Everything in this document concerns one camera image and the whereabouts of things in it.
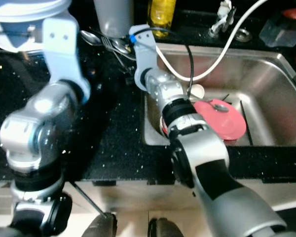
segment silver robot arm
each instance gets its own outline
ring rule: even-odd
[[[76,51],[78,24],[68,13],[44,20],[44,57],[51,78],[25,108],[11,113],[0,142],[14,175],[13,219],[0,237],[54,236],[67,226],[71,197],[62,192],[60,141],[80,104],[90,97]]]
[[[175,176],[194,190],[213,235],[296,237],[285,231],[284,220],[260,196],[230,176],[225,144],[196,112],[176,78],[158,68],[152,32],[133,35],[144,28],[148,25],[129,32],[137,59],[135,82],[156,101],[168,127]]]

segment speckled granite countertop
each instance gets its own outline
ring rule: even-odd
[[[223,46],[223,40],[211,41],[207,37],[200,40],[205,28],[180,24],[174,27],[190,39],[191,44]],[[162,41],[176,43],[176,39],[172,38]],[[245,46],[234,43],[232,47],[267,50],[259,39]],[[90,101],[79,111],[75,124],[66,132],[65,137],[71,139],[64,141],[66,145],[60,154],[66,178],[173,183],[170,150],[142,143],[140,90],[135,85],[125,85],[125,81],[132,80],[120,71],[111,53],[84,42],[79,42],[79,49],[81,64],[93,92]],[[283,49],[281,52],[286,53],[286,58],[296,69],[290,51]],[[21,54],[0,53],[0,125],[9,113],[23,107],[27,99],[48,80],[43,56],[25,58]],[[229,146],[228,151],[230,173],[235,178],[259,178],[266,182],[296,181],[296,147]],[[0,180],[11,178],[5,153],[0,147]]]

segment clear plastic container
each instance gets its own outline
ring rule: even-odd
[[[290,19],[277,13],[267,20],[259,37],[269,47],[294,47],[296,19]]]
[[[134,0],[93,0],[101,32],[122,38],[134,24]]]

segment sink basin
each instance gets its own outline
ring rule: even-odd
[[[158,44],[177,72],[189,77],[190,64],[181,45]],[[221,49],[191,47],[194,75],[209,68]],[[168,71],[158,59],[160,68]],[[197,82],[205,88],[204,99],[224,99],[245,118],[246,133],[233,146],[296,146],[295,71],[279,53],[230,49],[212,73]],[[148,145],[169,145],[160,134],[158,108],[144,95],[143,140]]]

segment yellow bottle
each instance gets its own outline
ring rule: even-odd
[[[171,28],[176,0],[149,0],[147,24],[166,29]],[[167,32],[153,31],[157,37],[167,36]]]

